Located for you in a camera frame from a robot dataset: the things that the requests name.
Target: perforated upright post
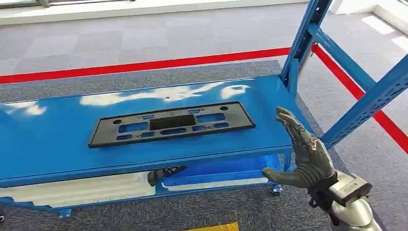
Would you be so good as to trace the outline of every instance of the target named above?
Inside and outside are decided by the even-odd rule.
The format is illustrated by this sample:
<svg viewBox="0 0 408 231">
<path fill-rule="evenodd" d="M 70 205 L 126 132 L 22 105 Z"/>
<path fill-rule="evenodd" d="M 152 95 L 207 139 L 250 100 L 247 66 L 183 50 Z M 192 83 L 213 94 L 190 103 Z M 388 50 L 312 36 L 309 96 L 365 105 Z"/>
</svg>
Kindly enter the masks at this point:
<svg viewBox="0 0 408 231">
<path fill-rule="evenodd" d="M 344 139 L 408 88 L 408 55 L 344 114 L 322 137 L 327 148 Z"/>
<path fill-rule="evenodd" d="M 293 41 L 291 51 L 288 55 L 288 58 L 286 59 L 285 65 L 283 66 L 282 73 L 280 74 L 280 78 L 285 86 L 288 86 L 290 82 L 289 70 L 293 64 L 293 60 L 298 59 L 299 67 L 301 67 L 308 51 L 310 50 L 310 45 L 312 44 L 313 37 L 308 32 L 307 27 L 311 23 L 318 26 L 321 24 L 324 15 L 327 13 L 327 10 L 330 7 L 331 1 L 332 0 L 310 1 L 300 27 L 297 31 L 296 37 Z"/>
</svg>

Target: blue metal shelving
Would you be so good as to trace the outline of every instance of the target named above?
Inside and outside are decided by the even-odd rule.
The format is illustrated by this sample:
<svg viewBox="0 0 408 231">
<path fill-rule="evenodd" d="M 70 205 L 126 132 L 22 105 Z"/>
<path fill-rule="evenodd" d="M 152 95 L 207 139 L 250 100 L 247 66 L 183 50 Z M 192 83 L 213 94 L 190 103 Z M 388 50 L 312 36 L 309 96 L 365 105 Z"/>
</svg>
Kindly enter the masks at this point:
<svg viewBox="0 0 408 231">
<path fill-rule="evenodd" d="M 282 171 L 293 170 L 291 140 L 283 126 L 274 120 L 275 107 L 282 106 L 293 111 L 306 129 L 311 131 L 295 105 L 294 98 L 299 69 L 313 41 L 322 44 L 366 92 L 323 135 L 322 140 L 329 148 L 408 87 L 408 55 L 376 83 L 322 32 L 319 26 L 330 3 L 330 0 L 310 1 L 280 75 L 0 104 L 0 138 L 3 141 L 0 154 L 3 162 L 7 163 L 0 168 L 0 187 L 44 184 L 181 165 L 194 166 L 203 162 L 236 161 L 266 155 L 273 160 L 267 166 Z M 89 149 L 87 146 L 94 125 L 101 117 L 231 101 L 241 102 L 256 128 L 108 148 Z M 282 161 L 278 154 L 283 154 Z M 221 181 L 233 180 L 234 175 L 261 177 L 260 169 L 257 172 L 250 168 L 202 175 L 203 178 Z M 194 182 L 199 178 L 193 172 L 185 177 L 194 179 Z M 1 197 L 0 203 L 69 217 L 71 209 L 75 207 L 242 186 L 170 192 L 158 184 L 156 193 L 151 196 L 68 207 L 37 206 L 30 201 L 15 202 L 11 197 Z M 274 192 L 281 191 L 279 185 L 273 185 L 272 189 Z"/>
</svg>

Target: robotic hand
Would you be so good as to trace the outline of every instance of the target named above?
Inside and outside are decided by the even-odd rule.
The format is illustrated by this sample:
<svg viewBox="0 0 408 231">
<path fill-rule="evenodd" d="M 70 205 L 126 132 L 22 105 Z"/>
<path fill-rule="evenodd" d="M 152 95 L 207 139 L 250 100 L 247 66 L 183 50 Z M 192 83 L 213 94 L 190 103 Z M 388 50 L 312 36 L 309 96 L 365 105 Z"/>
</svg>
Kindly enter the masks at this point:
<svg viewBox="0 0 408 231">
<path fill-rule="evenodd" d="M 320 139 L 310 134 L 288 110 L 278 107 L 276 112 L 276 120 L 292 139 L 297 169 L 281 173 L 267 167 L 262 170 L 263 175 L 278 184 L 307 188 L 310 206 L 328 213 L 336 230 L 381 231 L 367 201 L 372 185 L 354 174 L 335 170 Z"/>
</svg>

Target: blue workbench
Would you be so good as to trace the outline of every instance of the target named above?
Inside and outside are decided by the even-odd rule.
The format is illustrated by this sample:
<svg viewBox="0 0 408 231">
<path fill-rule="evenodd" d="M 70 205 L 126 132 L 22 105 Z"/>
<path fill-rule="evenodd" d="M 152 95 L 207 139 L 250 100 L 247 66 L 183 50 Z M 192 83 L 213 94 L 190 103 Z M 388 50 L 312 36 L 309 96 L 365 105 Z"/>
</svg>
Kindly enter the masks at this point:
<svg viewBox="0 0 408 231">
<path fill-rule="evenodd" d="M 324 34 L 319 26 L 330 3 L 331 0 L 310 1 L 279 75 L 0 104 L 3 163 L 0 168 L 0 203 L 57 212 L 68 217 L 71 208 L 79 206 L 273 184 L 260 181 L 261 168 L 291 171 L 294 167 L 291 166 L 291 140 L 283 126 L 274 119 L 276 106 L 292 111 L 305 128 L 312 131 L 294 100 L 298 73 L 313 41 L 322 44 L 365 91 L 365 95 L 321 137 L 328 148 L 408 88 L 408 55 L 376 83 Z M 240 102 L 256 127 L 115 147 L 88 147 L 100 118 L 222 102 Z M 16 201 L 17 197 L 7 196 L 11 193 L 20 198 L 38 199 L 29 192 L 23 193 L 22 197 L 20 191 L 35 189 L 40 192 L 37 186 L 65 187 L 81 179 L 120 177 L 119 174 L 126 176 L 175 166 L 189 167 L 150 188 L 147 196 L 93 200 L 92 203 L 60 207 Z M 249 181 L 240 183 L 237 180 Z M 197 186 L 193 190 L 169 190 L 169 186 L 189 183 L 205 185 L 200 184 L 201 188 Z"/>
</svg>

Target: caster wheel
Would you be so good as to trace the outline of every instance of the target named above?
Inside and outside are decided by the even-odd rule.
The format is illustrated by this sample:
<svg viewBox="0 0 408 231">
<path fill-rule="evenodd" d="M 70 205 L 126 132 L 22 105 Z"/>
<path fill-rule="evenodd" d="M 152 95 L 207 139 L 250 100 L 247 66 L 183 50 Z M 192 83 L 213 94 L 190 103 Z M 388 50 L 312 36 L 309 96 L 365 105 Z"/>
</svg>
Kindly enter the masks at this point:
<svg viewBox="0 0 408 231">
<path fill-rule="evenodd" d="M 280 196 L 280 195 L 281 195 L 281 192 L 280 192 L 280 191 L 277 191 L 276 189 L 271 190 L 270 193 L 271 193 L 273 196 Z"/>
<path fill-rule="evenodd" d="M 282 186 L 280 186 L 279 184 L 274 184 L 270 189 L 270 192 L 273 196 L 279 196 L 282 194 Z"/>
<path fill-rule="evenodd" d="M 280 196 L 281 193 L 280 192 L 274 192 L 273 190 L 270 191 L 272 193 L 273 196 Z"/>
</svg>

